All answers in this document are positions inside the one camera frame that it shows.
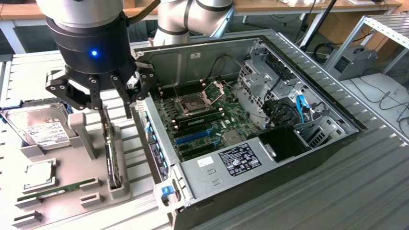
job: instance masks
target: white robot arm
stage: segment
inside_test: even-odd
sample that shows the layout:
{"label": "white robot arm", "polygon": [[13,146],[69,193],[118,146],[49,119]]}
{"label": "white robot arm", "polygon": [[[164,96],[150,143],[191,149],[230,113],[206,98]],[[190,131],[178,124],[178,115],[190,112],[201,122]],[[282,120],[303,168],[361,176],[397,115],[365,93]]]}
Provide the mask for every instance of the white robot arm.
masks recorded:
{"label": "white robot arm", "polygon": [[233,15],[231,0],[162,0],[153,45],[189,42],[189,30],[221,38]]}

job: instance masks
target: electrical box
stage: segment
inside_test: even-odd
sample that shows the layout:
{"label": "electrical box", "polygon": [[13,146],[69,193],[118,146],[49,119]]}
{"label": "electrical box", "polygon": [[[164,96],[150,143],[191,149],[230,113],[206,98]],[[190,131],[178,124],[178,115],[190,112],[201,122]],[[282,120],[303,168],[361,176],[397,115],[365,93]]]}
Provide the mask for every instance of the electrical box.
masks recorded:
{"label": "electrical box", "polygon": [[[330,55],[333,55],[335,52],[338,52],[338,49],[334,49]],[[338,81],[361,77],[375,59],[377,52],[374,50],[366,49],[361,45],[351,46],[345,49],[337,64],[329,70],[329,74]]]}

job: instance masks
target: hard disk drive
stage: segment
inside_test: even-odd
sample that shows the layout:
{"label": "hard disk drive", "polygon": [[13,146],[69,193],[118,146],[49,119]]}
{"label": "hard disk drive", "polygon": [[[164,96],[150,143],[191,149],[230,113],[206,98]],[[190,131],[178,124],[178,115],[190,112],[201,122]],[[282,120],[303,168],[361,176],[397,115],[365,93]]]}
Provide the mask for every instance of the hard disk drive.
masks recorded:
{"label": "hard disk drive", "polygon": [[0,104],[0,117],[26,146],[50,150],[69,145],[76,132],[68,127],[70,107],[60,99]]}

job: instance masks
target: warning label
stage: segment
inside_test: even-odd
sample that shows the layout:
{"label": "warning label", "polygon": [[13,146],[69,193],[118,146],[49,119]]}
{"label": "warning label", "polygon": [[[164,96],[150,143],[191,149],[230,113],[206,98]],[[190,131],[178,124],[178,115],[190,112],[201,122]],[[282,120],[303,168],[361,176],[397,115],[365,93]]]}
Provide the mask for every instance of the warning label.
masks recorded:
{"label": "warning label", "polygon": [[26,132],[40,147],[68,141],[68,135],[60,122],[26,127]]}
{"label": "warning label", "polygon": [[239,145],[218,155],[231,176],[237,176],[261,165],[247,144]]}

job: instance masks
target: motherboard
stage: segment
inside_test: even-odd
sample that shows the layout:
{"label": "motherboard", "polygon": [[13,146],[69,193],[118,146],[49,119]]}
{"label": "motherboard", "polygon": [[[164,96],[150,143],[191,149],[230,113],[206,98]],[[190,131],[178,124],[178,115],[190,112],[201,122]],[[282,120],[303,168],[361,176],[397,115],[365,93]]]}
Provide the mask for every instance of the motherboard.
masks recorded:
{"label": "motherboard", "polygon": [[203,84],[201,91],[154,97],[173,149],[181,161],[246,140],[258,126],[238,104],[234,87],[223,81]]}

